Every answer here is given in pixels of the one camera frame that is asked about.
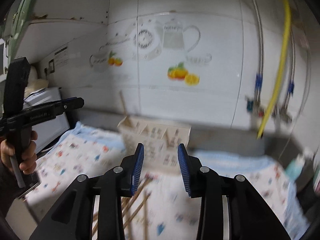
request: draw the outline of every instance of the human hand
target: human hand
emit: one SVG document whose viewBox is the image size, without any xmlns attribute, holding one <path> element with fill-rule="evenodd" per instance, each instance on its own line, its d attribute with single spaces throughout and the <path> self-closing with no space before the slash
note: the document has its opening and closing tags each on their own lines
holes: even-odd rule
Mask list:
<svg viewBox="0 0 320 240">
<path fill-rule="evenodd" d="M 36 160 L 37 155 L 35 153 L 36 150 L 36 143 L 34 140 L 38 139 L 38 135 L 36 131 L 31 132 L 31 142 L 29 147 L 22 153 L 23 162 L 20 163 L 20 170 L 23 171 L 24 174 L 31 174 L 36 169 Z M 10 162 L 10 156 L 14 155 L 14 147 L 7 142 L 7 140 L 2 140 L 0 144 L 0 154 L 1 154 L 1 161 L 12 173 L 13 168 Z"/>
</svg>

